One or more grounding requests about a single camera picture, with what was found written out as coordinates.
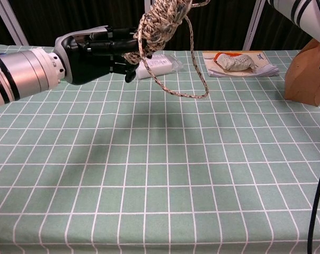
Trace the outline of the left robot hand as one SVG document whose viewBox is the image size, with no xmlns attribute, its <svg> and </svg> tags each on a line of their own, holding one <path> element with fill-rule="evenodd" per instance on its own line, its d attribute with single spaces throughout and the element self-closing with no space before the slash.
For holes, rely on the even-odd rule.
<svg viewBox="0 0 320 254">
<path fill-rule="evenodd" d="M 125 76 L 130 83 L 139 64 L 129 63 L 123 55 L 138 50 L 136 28 L 98 26 L 75 31 L 55 40 L 54 53 L 65 67 L 65 80 L 83 85 L 110 73 Z"/>
</svg>

